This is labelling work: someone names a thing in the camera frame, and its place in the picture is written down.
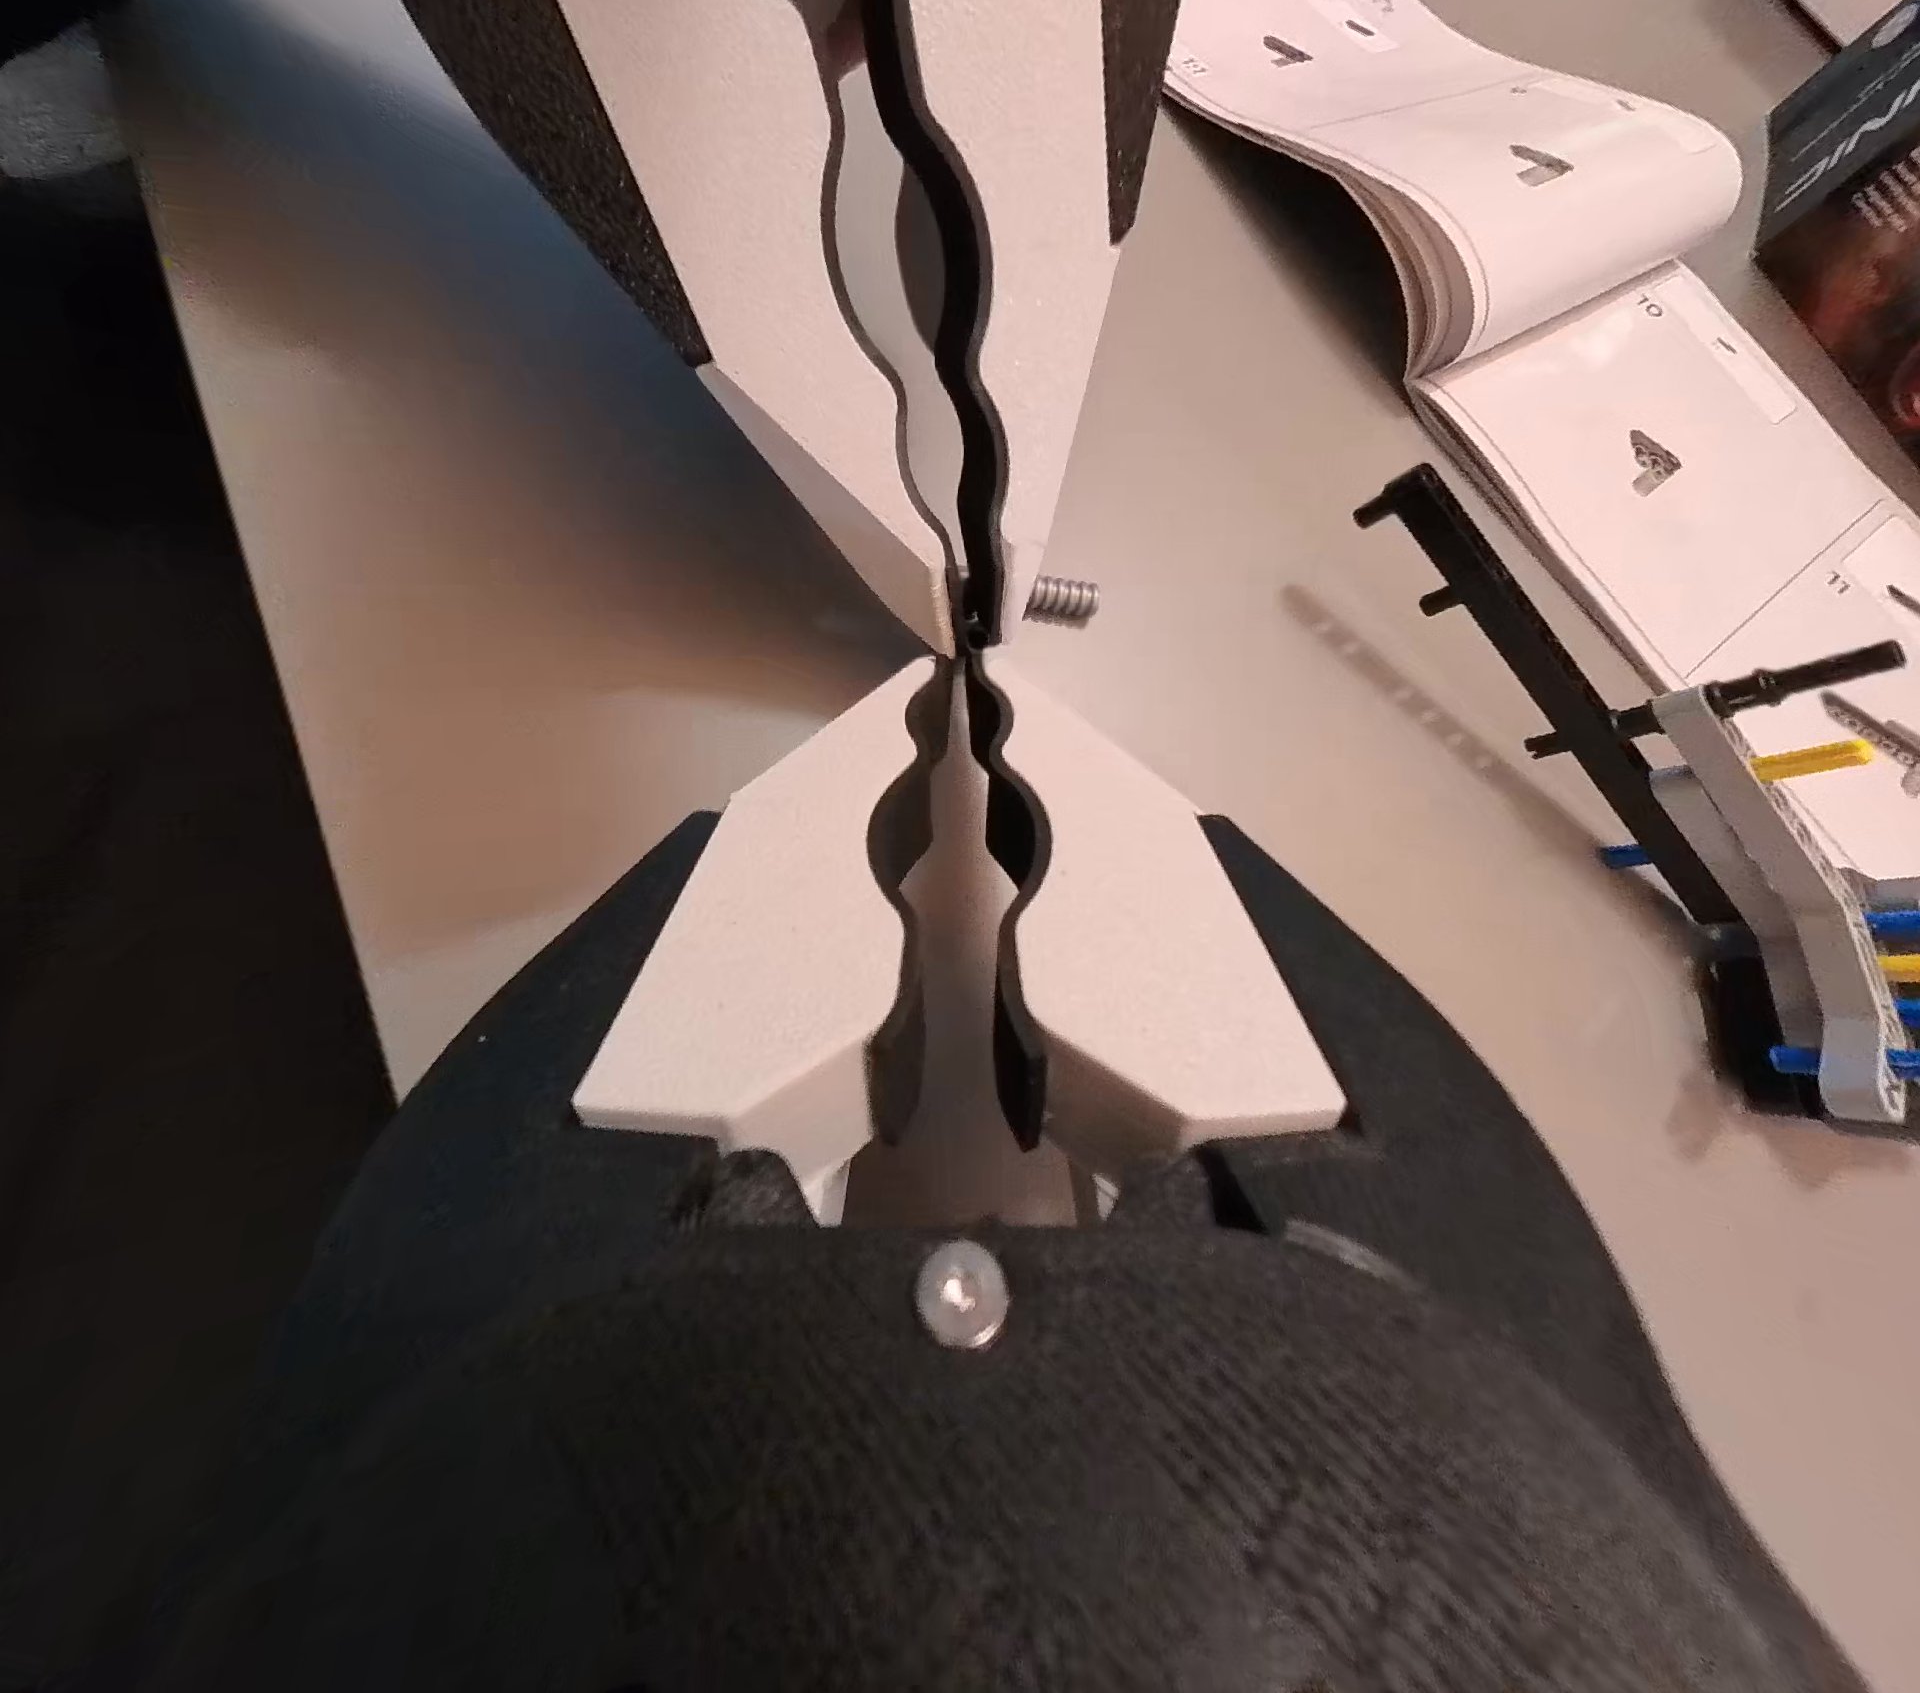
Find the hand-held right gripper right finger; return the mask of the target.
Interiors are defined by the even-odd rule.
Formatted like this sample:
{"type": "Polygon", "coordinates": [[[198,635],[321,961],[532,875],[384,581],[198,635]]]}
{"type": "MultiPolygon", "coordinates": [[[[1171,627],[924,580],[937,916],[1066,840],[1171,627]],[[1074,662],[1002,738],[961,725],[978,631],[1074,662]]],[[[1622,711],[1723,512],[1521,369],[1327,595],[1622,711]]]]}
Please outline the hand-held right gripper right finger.
{"type": "Polygon", "coordinates": [[[1200,806],[1046,697],[968,662],[995,935],[995,1097],[1071,1163],[1078,1219],[1211,1141],[1339,1130],[1348,1097],[1235,894],[1200,806]]]}

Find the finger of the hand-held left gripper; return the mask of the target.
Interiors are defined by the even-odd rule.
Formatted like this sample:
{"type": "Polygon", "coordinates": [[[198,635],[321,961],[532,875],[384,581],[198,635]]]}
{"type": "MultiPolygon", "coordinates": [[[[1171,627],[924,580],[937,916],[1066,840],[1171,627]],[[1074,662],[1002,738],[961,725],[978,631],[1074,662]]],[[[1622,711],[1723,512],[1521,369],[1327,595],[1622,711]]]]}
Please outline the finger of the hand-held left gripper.
{"type": "Polygon", "coordinates": [[[863,15],[880,122],[939,236],[956,549],[998,646],[1041,574],[1117,270],[1100,0],[864,0],[863,15]]]}
{"type": "Polygon", "coordinates": [[[853,574],[953,658],[903,398],[834,257],[843,119],[790,0],[556,0],[693,307],[709,395],[853,574]]]}

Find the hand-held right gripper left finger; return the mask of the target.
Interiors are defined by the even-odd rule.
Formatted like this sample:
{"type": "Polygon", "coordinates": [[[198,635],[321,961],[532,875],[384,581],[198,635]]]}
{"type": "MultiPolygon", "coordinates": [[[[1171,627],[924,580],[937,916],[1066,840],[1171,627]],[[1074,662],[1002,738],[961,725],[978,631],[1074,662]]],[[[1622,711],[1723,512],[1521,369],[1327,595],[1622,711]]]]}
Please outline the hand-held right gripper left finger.
{"type": "Polygon", "coordinates": [[[607,1028],[589,1130],[775,1155],[821,1225],[922,1097],[924,967],[903,879],[931,844],[949,658],[915,658],[731,791],[607,1028]]]}

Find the white instruction booklet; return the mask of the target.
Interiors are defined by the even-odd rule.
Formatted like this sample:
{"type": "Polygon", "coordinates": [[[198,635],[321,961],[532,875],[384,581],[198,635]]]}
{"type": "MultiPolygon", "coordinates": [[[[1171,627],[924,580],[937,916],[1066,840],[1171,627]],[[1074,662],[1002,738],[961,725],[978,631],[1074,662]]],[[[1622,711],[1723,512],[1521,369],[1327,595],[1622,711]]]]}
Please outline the white instruction booklet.
{"type": "MultiPolygon", "coordinates": [[[[1858,709],[1917,728],[1917,515],[1685,263],[1743,193],[1703,119],[1552,75],[1421,0],[1179,0],[1166,95],[1332,177],[1406,291],[1421,421],[1657,685],[1900,643],[1858,709]]],[[[1816,697],[1760,747],[1849,738],[1816,697]]],[[[1836,866],[1917,879],[1876,752],[1790,780],[1836,866]]]]}

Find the grey and black toy assembly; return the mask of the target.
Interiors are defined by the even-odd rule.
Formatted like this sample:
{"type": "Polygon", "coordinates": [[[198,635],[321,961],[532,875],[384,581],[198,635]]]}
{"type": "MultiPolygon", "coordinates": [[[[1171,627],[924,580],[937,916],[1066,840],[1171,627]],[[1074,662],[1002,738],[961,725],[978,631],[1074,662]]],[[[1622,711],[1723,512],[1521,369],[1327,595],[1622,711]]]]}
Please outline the grey and black toy assembly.
{"type": "Polygon", "coordinates": [[[1353,507],[1356,528],[1381,520],[1438,574],[1421,612],[1469,612],[1545,718],[1528,752],[1571,756],[1629,832],[1604,861],[1661,875],[1706,942],[1706,1025],[1748,1102],[1905,1125],[1917,997],[1895,990],[1917,975],[1895,974],[1893,942],[1917,937],[1917,900],[1895,904],[1846,875],[1739,728],[1743,711],[1895,672],[1905,646],[1869,643],[1613,709],[1433,465],[1353,507]]]}

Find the grey toy beam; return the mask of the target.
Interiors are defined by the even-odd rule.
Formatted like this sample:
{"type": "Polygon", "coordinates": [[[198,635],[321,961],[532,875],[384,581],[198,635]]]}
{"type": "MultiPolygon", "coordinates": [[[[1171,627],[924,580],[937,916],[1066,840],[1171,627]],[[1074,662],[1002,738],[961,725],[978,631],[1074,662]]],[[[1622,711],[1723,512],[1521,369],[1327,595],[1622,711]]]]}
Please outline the grey toy beam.
{"type": "Polygon", "coordinates": [[[1880,719],[1858,709],[1854,700],[1846,700],[1840,693],[1816,693],[1816,700],[1834,725],[1840,725],[1854,739],[1880,752],[1900,773],[1900,791],[1917,799],[1917,764],[1920,764],[1917,728],[1880,719]]]}

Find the black printed toy box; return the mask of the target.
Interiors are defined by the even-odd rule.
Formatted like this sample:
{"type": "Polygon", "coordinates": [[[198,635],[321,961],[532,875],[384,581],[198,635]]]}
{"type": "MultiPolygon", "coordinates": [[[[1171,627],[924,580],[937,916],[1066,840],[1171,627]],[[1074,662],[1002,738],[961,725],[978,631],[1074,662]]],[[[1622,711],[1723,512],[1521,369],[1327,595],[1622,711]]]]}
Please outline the black printed toy box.
{"type": "Polygon", "coordinates": [[[1917,458],[1917,0],[1769,112],[1754,263],[1917,458]]]}

